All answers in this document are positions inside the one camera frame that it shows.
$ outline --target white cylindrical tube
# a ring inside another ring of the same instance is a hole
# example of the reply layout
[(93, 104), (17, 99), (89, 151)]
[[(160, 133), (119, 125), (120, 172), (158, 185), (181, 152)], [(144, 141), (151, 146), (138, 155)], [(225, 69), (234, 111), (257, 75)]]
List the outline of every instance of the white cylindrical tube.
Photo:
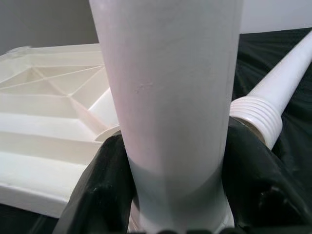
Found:
[(241, 120), (272, 149), (282, 131), (281, 115), (312, 61), (308, 33), (251, 91), (231, 103), (230, 116)]
[(241, 0), (90, 0), (141, 227), (233, 225), (221, 166)]
[(248, 94), (266, 100), (281, 115), (312, 61), (308, 33)]

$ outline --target white pole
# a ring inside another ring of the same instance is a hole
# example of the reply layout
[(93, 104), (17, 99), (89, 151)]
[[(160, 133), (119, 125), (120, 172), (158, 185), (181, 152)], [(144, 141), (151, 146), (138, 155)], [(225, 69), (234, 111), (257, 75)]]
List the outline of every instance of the white pole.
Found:
[(230, 116), (254, 131), (272, 149), (282, 131), (281, 115), (312, 61), (308, 33), (251, 91), (231, 103)]
[(148, 233), (233, 225), (221, 165), (240, 0), (90, 0)]

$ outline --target white plastic part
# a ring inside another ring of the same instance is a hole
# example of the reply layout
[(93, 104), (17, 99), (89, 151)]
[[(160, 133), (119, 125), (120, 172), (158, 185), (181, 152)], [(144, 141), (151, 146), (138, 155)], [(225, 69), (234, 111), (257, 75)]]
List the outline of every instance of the white plastic part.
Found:
[(272, 149), (282, 131), (281, 115), (312, 61), (308, 33), (251, 91), (231, 103), (230, 116), (241, 120)]
[(148, 233), (233, 225), (221, 183), (242, 2), (90, 0)]
[(119, 130), (98, 44), (0, 57), (0, 203), (59, 217), (102, 142)]

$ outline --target black fabric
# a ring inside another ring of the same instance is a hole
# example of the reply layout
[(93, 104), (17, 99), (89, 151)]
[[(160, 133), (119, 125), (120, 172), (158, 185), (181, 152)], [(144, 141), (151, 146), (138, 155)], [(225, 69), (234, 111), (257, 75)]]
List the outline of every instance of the black fabric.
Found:
[(53, 234), (125, 233), (134, 193), (122, 137), (112, 136), (83, 172)]
[(226, 228), (222, 230), (220, 234), (246, 234), (246, 233), (238, 228)]
[(222, 181), (235, 224), (251, 227), (312, 225), (304, 189), (245, 125), (230, 118)]
[[(311, 28), (240, 35), (233, 99), (245, 96), (311, 31)], [(312, 199), (312, 65), (283, 115), (272, 149)]]
[(58, 220), (0, 204), (0, 234), (50, 234)]
[[(309, 31), (241, 35), (233, 99), (246, 95)], [(272, 152), (230, 119), (223, 181), (235, 222), (244, 229), (232, 233), (310, 232), (305, 225), (312, 224), (312, 66), (282, 119), (283, 130)], [(54, 233), (125, 232), (133, 194), (122, 139), (114, 136), (83, 173)], [(50, 234), (56, 222), (0, 206), (0, 233)]]

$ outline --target white plastic base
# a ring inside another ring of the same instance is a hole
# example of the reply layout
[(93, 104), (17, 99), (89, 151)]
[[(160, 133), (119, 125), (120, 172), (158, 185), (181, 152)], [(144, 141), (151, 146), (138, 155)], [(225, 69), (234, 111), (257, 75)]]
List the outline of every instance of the white plastic base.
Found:
[[(234, 227), (234, 217), (233, 217), (233, 214), (231, 212), (231, 209), (228, 203), (227, 203), (226, 209), (227, 209), (226, 214), (223, 220), (221, 221), (221, 223), (217, 227), (215, 227), (214, 230), (210, 230), (213, 233), (218, 234), (227, 227)], [(128, 232), (137, 232), (137, 233), (145, 232), (145, 230), (140, 226), (139, 216), (140, 216), (140, 213), (136, 205), (134, 204), (134, 202), (132, 202)]]
[(0, 57), (0, 203), (59, 217), (102, 142), (119, 130), (98, 44)]

